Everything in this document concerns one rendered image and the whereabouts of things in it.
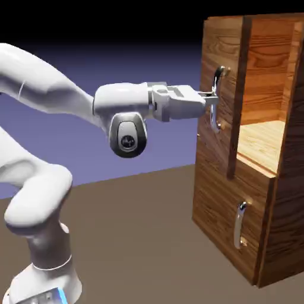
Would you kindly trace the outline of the wooden cabinet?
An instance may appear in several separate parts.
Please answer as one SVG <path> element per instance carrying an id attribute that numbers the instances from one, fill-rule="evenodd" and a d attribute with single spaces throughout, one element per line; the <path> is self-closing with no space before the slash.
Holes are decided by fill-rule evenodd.
<path id="1" fill-rule="evenodd" d="M 275 175 L 256 286 L 304 271 L 304 13 L 252 21 L 236 159 Z"/>

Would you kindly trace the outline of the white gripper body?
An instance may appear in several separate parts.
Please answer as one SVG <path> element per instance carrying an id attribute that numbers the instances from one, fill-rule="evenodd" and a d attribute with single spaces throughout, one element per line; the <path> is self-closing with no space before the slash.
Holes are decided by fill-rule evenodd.
<path id="1" fill-rule="evenodd" d="M 205 113 L 205 100 L 190 85 L 168 85 L 166 122 L 171 119 L 199 118 Z"/>

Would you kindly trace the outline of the wooden cabinet door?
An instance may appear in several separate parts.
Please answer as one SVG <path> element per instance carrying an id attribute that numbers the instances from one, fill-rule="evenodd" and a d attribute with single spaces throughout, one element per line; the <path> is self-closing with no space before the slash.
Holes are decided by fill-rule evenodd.
<path id="1" fill-rule="evenodd" d="M 210 161 L 228 179 L 236 168 L 251 27 L 251 19 L 245 16 L 210 17 L 204 22 L 201 91 L 211 90 L 219 66 L 230 67 L 230 72 L 218 83 L 221 130 L 213 131 L 209 112 L 199 119 L 198 130 Z"/>
<path id="2" fill-rule="evenodd" d="M 247 159 L 236 160 L 233 179 L 218 172 L 197 139 L 192 219 L 238 271 L 252 284 L 258 282 L 276 176 Z M 241 248 L 233 244 L 238 205 L 246 201 Z"/>

